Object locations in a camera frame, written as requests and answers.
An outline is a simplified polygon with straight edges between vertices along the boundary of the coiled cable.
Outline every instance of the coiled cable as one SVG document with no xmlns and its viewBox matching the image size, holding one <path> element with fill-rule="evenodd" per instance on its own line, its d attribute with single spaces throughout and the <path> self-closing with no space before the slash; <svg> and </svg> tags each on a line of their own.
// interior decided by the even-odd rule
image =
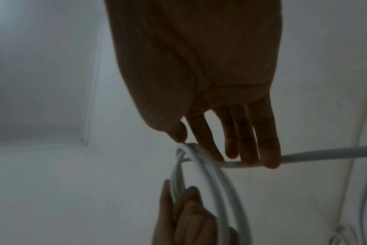
<svg viewBox="0 0 367 245">
<path fill-rule="evenodd" d="M 310 151 L 304 153 L 290 154 L 282 156 L 282 164 L 296 163 L 304 161 L 321 161 L 330 159 L 351 159 L 367 157 L 367 146 L 350 147 L 342 149 L 330 149 L 322 151 Z M 241 161 L 216 162 L 213 157 L 200 145 L 195 143 L 180 143 L 176 151 L 176 165 L 171 174 L 170 192 L 173 202 L 176 202 L 185 191 L 184 176 L 182 173 L 182 163 L 192 161 L 204 175 L 210 188 L 212 199 L 215 203 L 217 213 L 217 243 L 219 245 L 229 245 L 229 224 L 225 210 L 224 201 L 221 196 L 219 180 L 223 187 L 228 201 L 230 202 L 233 215 L 236 220 L 241 245 L 251 245 L 252 239 L 248 221 L 240 202 L 239 196 L 234 189 L 229 178 L 223 173 L 221 168 L 249 168 L 261 166 L 260 161 L 255 165 L 246 165 Z"/>
</svg>

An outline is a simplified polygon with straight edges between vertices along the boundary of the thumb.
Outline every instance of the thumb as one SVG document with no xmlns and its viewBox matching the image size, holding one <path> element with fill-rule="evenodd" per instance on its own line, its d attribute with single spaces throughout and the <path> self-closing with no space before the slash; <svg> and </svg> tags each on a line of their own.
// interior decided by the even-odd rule
<svg viewBox="0 0 367 245">
<path fill-rule="evenodd" d="M 170 195 L 170 181 L 163 183 L 161 197 L 159 199 L 158 225 L 165 228 L 173 227 L 173 201 Z"/>
</svg>

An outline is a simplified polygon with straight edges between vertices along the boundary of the skin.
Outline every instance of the skin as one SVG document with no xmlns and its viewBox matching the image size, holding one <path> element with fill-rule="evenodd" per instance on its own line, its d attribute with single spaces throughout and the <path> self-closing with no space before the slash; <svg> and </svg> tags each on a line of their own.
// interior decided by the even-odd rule
<svg viewBox="0 0 367 245">
<path fill-rule="evenodd" d="M 282 16 L 279 0 L 105 0 L 118 65 L 151 127 L 223 156 L 204 113 L 213 110 L 225 154 L 280 165 L 270 100 Z"/>
<path fill-rule="evenodd" d="M 169 185 L 166 180 L 162 188 L 152 245 L 216 245 L 215 217 L 204 208 L 198 189 L 188 188 L 173 204 Z M 230 244 L 238 245 L 237 232 L 229 232 Z"/>
</svg>

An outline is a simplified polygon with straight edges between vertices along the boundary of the white cord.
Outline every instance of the white cord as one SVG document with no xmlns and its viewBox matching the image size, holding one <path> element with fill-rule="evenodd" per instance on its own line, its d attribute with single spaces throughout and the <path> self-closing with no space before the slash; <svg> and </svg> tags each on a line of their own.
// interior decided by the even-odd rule
<svg viewBox="0 0 367 245">
<path fill-rule="evenodd" d="M 323 151 L 310 151 L 282 156 L 282 164 L 296 163 L 304 161 L 321 161 L 330 159 L 362 158 L 367 157 L 366 147 L 351 147 L 341 149 L 331 149 Z M 230 202 L 233 215 L 237 223 L 240 245 L 251 245 L 252 239 L 248 227 L 248 221 L 239 196 L 234 189 L 229 178 L 220 168 L 249 168 L 261 166 L 258 162 L 255 165 L 246 165 L 240 161 L 216 162 L 211 155 L 200 145 L 195 143 L 180 143 L 177 146 L 176 165 L 171 174 L 170 192 L 173 202 L 176 202 L 185 191 L 184 176 L 182 173 L 182 163 L 192 161 L 205 177 L 211 190 L 212 198 L 216 204 L 217 212 L 217 243 L 219 245 L 229 245 L 229 224 L 225 210 L 224 201 L 221 196 L 217 179 L 220 181 Z"/>
</svg>

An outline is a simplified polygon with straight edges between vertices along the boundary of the hand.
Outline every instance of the hand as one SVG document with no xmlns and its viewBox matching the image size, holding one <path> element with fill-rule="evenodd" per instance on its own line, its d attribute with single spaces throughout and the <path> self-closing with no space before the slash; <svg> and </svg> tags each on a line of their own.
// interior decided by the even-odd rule
<svg viewBox="0 0 367 245">
<path fill-rule="evenodd" d="M 269 89 L 282 31 L 280 0 L 106 0 L 119 68 L 145 122 L 222 161 L 204 113 L 213 110 L 225 153 L 276 168 L 280 145 Z"/>
<path fill-rule="evenodd" d="M 238 245 L 238 234 L 230 228 L 231 245 Z M 153 245 L 216 245 L 217 227 L 214 215 L 203 205 L 197 188 L 187 189 L 172 204 L 169 181 L 161 193 L 158 221 Z"/>
</svg>

